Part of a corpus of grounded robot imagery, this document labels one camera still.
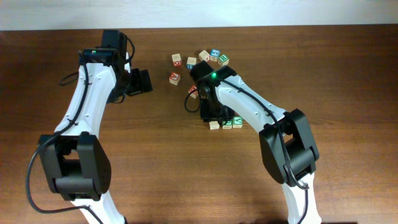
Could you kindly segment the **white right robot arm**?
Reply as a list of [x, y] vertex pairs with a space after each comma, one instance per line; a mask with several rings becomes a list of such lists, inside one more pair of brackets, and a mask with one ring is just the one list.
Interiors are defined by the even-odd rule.
[[284, 191], [289, 223], [321, 223], [313, 189], [320, 155], [305, 114], [268, 102], [227, 65], [213, 70], [202, 61], [190, 76], [202, 120], [224, 125], [238, 114], [258, 133], [264, 167]]

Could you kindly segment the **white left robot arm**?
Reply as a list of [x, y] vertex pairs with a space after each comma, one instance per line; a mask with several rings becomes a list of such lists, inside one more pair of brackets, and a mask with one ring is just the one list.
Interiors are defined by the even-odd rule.
[[98, 136], [108, 103], [152, 91], [149, 72], [131, 68], [132, 40], [104, 30], [101, 45], [79, 54], [78, 83], [67, 112], [53, 134], [43, 134], [39, 157], [49, 189], [72, 203], [89, 223], [126, 223], [110, 194], [111, 163]]

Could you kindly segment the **green letter B block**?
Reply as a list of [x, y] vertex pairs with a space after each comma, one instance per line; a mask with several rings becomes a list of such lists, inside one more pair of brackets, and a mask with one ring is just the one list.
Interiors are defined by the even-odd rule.
[[231, 120], [226, 121], [225, 123], [223, 123], [222, 128], [223, 129], [232, 129], [233, 128], [233, 122]]

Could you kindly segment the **green letter V block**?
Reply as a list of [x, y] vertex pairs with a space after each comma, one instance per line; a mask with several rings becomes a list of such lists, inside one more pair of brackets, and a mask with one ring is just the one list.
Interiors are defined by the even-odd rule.
[[235, 116], [233, 118], [233, 128], [242, 128], [243, 118], [241, 116]]

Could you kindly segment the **plain face number block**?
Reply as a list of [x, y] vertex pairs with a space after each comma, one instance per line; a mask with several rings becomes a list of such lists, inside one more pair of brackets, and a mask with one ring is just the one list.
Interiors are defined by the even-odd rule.
[[220, 128], [220, 124], [217, 121], [210, 121], [209, 123], [210, 130], [215, 130]]

